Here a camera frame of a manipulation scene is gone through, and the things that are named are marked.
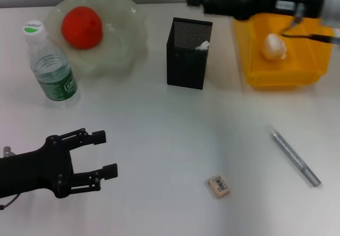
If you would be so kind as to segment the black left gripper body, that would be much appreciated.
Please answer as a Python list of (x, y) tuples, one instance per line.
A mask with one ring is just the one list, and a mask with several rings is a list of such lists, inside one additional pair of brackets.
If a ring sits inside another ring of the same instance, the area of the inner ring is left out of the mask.
[(65, 198), (71, 194), (72, 175), (70, 150), (63, 137), (49, 136), (35, 151), (1, 158), (1, 197), (48, 189), (56, 198)]

